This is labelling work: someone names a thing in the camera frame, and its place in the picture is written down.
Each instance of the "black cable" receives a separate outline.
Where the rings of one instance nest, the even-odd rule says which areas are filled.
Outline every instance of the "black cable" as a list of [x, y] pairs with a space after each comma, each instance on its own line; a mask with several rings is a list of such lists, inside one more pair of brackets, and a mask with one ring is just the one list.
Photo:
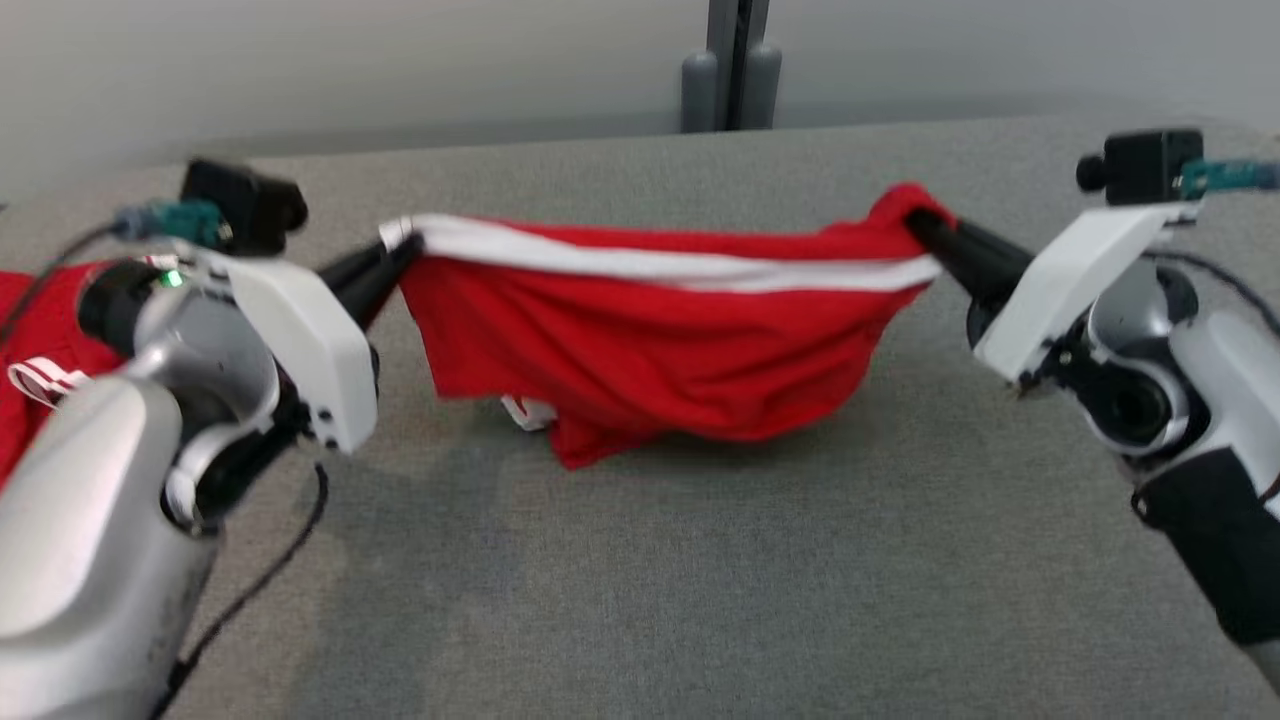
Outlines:
[[52, 260], [50, 260], [49, 264], [45, 265], [42, 270], [40, 270], [40, 273], [36, 275], [36, 279], [33, 279], [32, 283], [27, 286], [27, 290], [22, 293], [20, 297], [18, 297], [18, 301], [14, 302], [13, 307], [9, 310], [9, 314], [4, 319], [4, 324], [0, 324], [0, 352], [4, 351], [4, 347], [9, 343], [9, 338], [13, 337], [13, 333], [18, 329], [18, 323], [22, 320], [22, 316], [31, 307], [31, 304], [35, 302], [37, 297], [40, 297], [41, 291], [44, 291], [45, 286], [49, 284], [49, 281], [54, 277], [54, 273], [56, 273], [59, 268], [70, 261], [70, 259], [74, 258], [76, 255], [79, 255], [81, 252], [87, 250], [91, 245], [102, 240], [104, 237], [115, 234], [116, 232], [123, 229], [123, 227], [124, 225], [120, 224], [119, 222], [106, 223], [86, 232], [84, 234], [72, 240], [65, 246], [63, 246], [63, 249], [58, 252], [58, 255]]
[[1276, 338], [1280, 338], [1280, 318], [1276, 316], [1275, 310], [1272, 310], [1271, 306], [1267, 304], [1267, 301], [1263, 300], [1262, 296], [1258, 295], [1252, 287], [1249, 287], [1247, 282], [1244, 282], [1242, 278], [1239, 278], [1222, 265], [1219, 265], [1217, 263], [1202, 255], [1196, 255], [1194, 252], [1183, 252], [1180, 250], [1148, 250], [1143, 255], [1156, 260], [1171, 260], [1174, 263], [1183, 263], [1213, 275], [1213, 278], [1217, 282], [1235, 291], [1235, 293], [1240, 297], [1240, 300], [1252, 305], [1253, 309], [1257, 310], [1260, 315], [1262, 315], [1262, 322], [1266, 323], [1267, 329], [1271, 331], [1271, 334], [1276, 336]]
[[178, 693], [187, 683], [187, 679], [191, 678], [196, 666], [200, 665], [200, 659], [205, 655], [205, 651], [209, 650], [209, 646], [218, 639], [223, 629], [232, 620], [234, 620], [237, 615], [239, 615], [241, 610], [244, 610], [244, 606], [248, 605], [251, 600], [257, 597], [257, 594], [261, 593], [266, 585], [269, 585], [271, 580], [280, 574], [280, 570], [284, 570], [289, 561], [293, 560], [293, 556], [302, 550], [302, 546], [311, 539], [311, 533], [316, 529], [316, 525], [320, 524], [320, 519], [324, 518], [324, 509], [329, 503], [329, 474], [325, 473], [324, 466], [319, 462], [315, 464], [315, 468], [316, 500], [311, 506], [311, 515], [307, 518], [307, 523], [302, 525], [301, 530], [298, 530], [297, 537], [293, 538], [289, 547], [275, 559], [275, 562], [271, 562], [271, 565], [268, 566], [261, 575], [259, 575], [257, 580], [255, 580], [252, 585], [242, 592], [239, 597], [237, 597], [218, 615], [214, 623], [209, 625], [209, 629], [200, 635], [200, 639], [196, 642], [196, 647], [191, 650], [187, 660], [182, 660], [174, 665], [173, 671], [169, 674], [169, 692], [165, 693], [165, 696], [156, 705], [155, 712], [151, 715], [152, 717], [160, 717], [169, 710], [169, 706], [173, 705], [174, 700], [177, 700]]

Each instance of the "white wall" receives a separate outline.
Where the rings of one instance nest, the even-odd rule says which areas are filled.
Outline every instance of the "white wall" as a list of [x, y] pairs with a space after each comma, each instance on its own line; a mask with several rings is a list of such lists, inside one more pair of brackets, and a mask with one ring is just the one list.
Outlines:
[[1280, 131], [1276, 0], [772, 0], [776, 127], [1158, 105]]
[[673, 132], [699, 0], [5, 0], [0, 201], [195, 146]]

